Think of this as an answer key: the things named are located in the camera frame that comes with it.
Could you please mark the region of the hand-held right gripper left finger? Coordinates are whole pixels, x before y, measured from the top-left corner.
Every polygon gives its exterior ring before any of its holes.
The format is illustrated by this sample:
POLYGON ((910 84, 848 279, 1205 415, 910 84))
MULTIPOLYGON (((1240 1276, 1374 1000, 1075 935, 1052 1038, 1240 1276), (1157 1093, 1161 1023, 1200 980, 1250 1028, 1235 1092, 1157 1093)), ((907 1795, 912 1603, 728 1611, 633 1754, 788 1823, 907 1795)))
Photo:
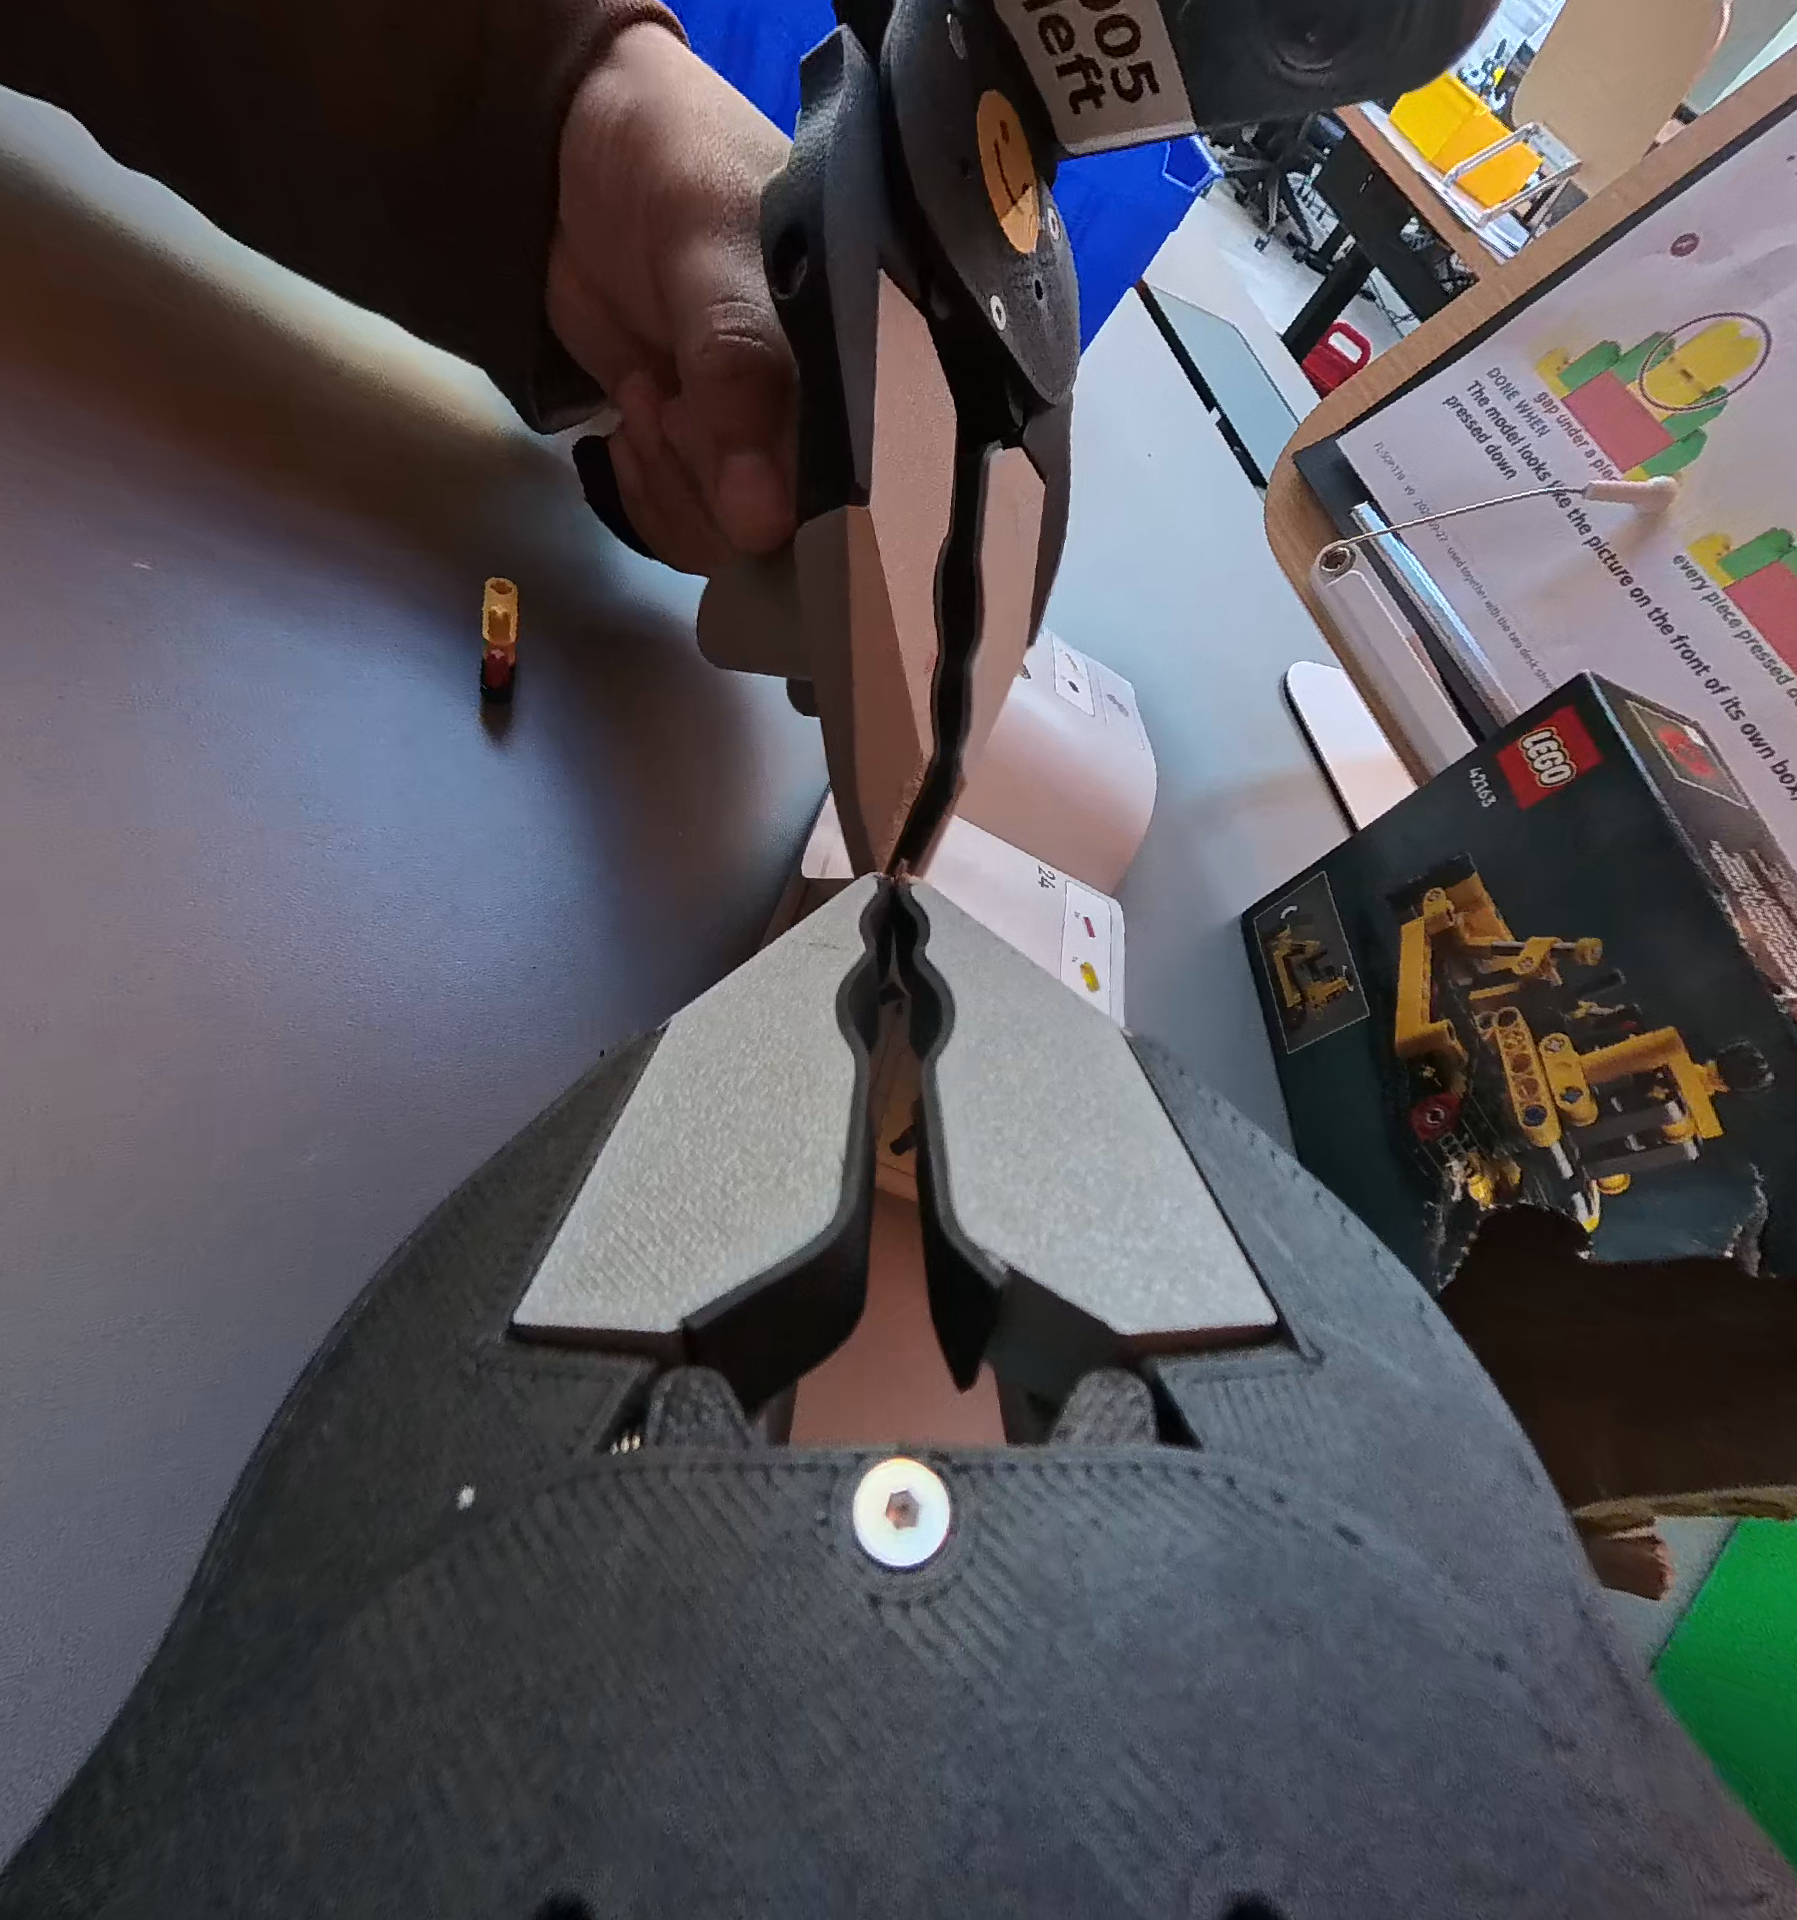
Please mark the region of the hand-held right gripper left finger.
POLYGON ((838 1353, 866 1293, 892 904, 886 879, 849 883, 668 1020, 515 1336, 711 1369, 748 1411, 838 1353))

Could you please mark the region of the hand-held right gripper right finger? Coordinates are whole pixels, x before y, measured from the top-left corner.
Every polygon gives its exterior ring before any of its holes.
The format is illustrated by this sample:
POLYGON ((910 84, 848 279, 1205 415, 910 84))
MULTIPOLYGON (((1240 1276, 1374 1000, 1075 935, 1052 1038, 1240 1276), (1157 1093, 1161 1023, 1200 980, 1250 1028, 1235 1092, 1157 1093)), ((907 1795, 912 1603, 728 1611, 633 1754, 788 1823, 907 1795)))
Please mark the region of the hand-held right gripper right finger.
POLYGON ((1117 1020, 939 888, 901 888, 918 1263, 943 1387, 910 1437, 1191 1437, 1170 1361, 1278 1311, 1117 1020))

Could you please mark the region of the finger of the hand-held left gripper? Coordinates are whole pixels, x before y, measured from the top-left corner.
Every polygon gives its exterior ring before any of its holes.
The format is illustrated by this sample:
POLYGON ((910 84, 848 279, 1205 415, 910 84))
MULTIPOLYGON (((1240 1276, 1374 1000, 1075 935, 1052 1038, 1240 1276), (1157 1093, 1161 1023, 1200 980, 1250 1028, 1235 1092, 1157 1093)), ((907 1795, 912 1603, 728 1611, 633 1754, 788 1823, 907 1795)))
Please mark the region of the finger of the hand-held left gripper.
POLYGON ((918 809, 936 755, 958 420, 928 320, 887 269, 875 322, 866 502, 798 532, 796 585, 849 869, 920 874, 935 851, 918 809))
POLYGON ((961 453, 931 596, 924 761, 894 869, 923 875, 986 747, 1039 621, 1047 483, 1023 447, 961 453))

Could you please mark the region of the person's left forearm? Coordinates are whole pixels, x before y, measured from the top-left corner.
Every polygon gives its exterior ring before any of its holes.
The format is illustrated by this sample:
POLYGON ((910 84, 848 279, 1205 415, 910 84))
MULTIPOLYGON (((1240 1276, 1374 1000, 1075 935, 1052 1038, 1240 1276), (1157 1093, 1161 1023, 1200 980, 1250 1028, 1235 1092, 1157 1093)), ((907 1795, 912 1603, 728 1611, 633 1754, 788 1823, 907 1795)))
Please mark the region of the person's left forearm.
POLYGON ((647 2, 0 2, 0 85, 558 431, 602 406, 546 318, 562 126, 645 25, 684 36, 647 2))

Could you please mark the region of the dark lego box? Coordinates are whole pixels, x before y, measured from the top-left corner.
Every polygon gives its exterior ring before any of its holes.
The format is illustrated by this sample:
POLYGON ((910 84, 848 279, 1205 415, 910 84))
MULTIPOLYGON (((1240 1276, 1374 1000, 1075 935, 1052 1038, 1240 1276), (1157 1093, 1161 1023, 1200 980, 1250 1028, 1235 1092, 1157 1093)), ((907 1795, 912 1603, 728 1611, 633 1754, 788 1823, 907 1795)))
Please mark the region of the dark lego box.
POLYGON ((1442 1301, 1605 1579, 1797 1520, 1797 872, 1583 676, 1243 915, 1294 1154, 1442 1301))

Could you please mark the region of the person's left hand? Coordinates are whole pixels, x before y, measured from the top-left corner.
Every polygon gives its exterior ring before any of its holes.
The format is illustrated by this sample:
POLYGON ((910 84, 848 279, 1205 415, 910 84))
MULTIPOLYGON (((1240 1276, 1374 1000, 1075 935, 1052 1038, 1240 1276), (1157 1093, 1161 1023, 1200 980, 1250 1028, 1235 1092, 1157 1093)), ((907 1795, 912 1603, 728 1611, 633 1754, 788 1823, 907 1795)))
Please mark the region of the person's left hand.
POLYGON ((618 409, 608 445, 652 555, 707 577, 796 527, 798 372, 763 199, 789 139, 666 25, 580 84, 558 149, 551 329, 618 409))

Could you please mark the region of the white instruction booklet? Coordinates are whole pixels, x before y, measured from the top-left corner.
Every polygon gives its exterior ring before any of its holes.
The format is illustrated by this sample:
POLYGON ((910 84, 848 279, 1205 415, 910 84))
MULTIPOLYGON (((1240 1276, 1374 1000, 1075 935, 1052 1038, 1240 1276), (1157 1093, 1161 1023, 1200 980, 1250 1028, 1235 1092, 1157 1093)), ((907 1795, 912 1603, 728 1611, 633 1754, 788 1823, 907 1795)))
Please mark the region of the white instruction booklet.
POLYGON ((1157 770, 1135 689, 1041 631, 924 883, 1075 995, 1125 1020, 1117 903, 1157 770))

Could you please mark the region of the blue plastic bin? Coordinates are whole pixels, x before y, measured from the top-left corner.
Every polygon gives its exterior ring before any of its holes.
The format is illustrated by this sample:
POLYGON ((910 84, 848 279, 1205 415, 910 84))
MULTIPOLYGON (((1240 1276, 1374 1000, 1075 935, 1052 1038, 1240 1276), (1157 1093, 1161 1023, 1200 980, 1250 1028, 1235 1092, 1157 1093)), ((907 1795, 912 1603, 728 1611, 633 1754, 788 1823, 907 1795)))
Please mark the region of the blue plastic bin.
MULTIPOLYGON (((694 54, 749 100, 781 133, 793 133, 800 60, 838 27, 829 2, 671 2, 694 54)), ((1080 346, 1105 320, 1214 174, 1191 138, 1068 161, 1055 205, 1069 232, 1080 306, 1080 346)))

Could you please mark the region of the printed instruction sheet on clipboard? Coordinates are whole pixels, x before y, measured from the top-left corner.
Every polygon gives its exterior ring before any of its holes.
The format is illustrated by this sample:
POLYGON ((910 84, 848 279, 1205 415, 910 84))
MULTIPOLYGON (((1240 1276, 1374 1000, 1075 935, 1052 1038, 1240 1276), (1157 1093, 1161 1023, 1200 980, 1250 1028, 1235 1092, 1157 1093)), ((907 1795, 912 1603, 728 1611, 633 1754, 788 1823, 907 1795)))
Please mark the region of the printed instruction sheet on clipboard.
POLYGON ((1357 420, 1474 347, 1549 282, 1583 275, 1621 233, 1793 111, 1797 47, 1319 401, 1274 467, 1266 506, 1270 548, 1419 788, 1469 750, 1474 733, 1438 667, 1405 631, 1407 607, 1385 615, 1378 641, 1352 641, 1316 582, 1319 555, 1344 540, 1337 515, 1350 502, 1348 483, 1333 478, 1333 445, 1357 420))

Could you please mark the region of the grey flat panel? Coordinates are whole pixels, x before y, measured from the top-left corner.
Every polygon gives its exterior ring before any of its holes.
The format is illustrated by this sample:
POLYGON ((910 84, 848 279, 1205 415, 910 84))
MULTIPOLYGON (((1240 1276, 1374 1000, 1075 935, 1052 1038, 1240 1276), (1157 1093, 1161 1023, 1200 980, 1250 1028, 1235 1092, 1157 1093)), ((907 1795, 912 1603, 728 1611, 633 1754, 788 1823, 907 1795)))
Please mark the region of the grey flat panel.
POLYGON ((1235 320, 1148 281, 1138 285, 1138 295, 1222 442, 1257 493, 1267 493, 1274 467, 1294 440, 1301 409, 1235 320))

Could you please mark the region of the black office chair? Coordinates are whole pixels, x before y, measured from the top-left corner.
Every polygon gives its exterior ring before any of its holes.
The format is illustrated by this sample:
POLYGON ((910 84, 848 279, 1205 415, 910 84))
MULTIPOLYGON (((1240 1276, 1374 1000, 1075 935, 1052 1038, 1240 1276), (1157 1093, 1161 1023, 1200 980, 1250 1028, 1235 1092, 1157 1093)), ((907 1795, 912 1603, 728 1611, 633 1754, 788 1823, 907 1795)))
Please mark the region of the black office chair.
POLYGON ((1311 182, 1326 153, 1319 145, 1319 116, 1271 119, 1209 138, 1211 155, 1236 205, 1254 220, 1263 251, 1283 240, 1297 257, 1318 254, 1318 233, 1298 195, 1298 182, 1311 182))

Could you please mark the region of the white rounded flat plate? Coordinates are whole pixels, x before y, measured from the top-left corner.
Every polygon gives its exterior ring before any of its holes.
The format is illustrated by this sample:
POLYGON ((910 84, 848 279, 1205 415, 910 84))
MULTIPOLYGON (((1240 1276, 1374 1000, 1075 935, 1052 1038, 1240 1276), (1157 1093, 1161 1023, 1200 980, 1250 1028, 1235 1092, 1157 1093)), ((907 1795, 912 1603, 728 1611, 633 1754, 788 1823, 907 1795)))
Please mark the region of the white rounded flat plate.
POLYGON ((1419 788, 1341 666, 1292 663, 1283 696, 1352 832, 1371 828, 1419 788))

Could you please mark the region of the black background desk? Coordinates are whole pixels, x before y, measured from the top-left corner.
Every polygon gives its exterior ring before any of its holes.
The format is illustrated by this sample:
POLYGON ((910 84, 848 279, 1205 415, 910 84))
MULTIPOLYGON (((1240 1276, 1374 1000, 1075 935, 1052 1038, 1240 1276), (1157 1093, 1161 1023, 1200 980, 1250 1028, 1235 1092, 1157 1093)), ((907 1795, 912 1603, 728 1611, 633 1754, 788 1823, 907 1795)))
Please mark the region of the black background desk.
POLYGON ((1337 108, 1342 139, 1318 173, 1332 215, 1318 291, 1283 329, 1301 361, 1341 322, 1348 304, 1380 279, 1413 320, 1429 320, 1460 294, 1491 279, 1505 260, 1438 194, 1426 167, 1393 138, 1380 108, 1337 108))

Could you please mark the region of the yellow plastic bin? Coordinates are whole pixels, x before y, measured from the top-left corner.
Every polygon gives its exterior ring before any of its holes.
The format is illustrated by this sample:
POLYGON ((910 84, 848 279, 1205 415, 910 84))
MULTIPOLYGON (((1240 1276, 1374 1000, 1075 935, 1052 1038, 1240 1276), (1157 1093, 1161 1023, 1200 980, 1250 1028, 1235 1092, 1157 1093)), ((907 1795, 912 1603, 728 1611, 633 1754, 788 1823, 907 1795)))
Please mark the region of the yellow plastic bin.
POLYGON ((1521 139, 1486 158, 1511 138, 1511 130, 1456 76, 1439 76, 1402 93, 1387 116, 1433 173, 1450 174, 1455 192, 1484 208, 1511 201, 1540 174, 1540 155, 1521 139))

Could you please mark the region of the green sheet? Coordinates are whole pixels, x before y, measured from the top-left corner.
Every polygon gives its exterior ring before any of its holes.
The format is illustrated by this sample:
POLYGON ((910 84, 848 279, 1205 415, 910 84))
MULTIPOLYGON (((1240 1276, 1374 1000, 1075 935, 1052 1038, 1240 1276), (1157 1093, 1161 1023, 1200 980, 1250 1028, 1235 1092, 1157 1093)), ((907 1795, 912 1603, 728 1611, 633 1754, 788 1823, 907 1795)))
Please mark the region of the green sheet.
POLYGON ((1654 1676, 1797 1874, 1797 1521, 1734 1528, 1654 1676))

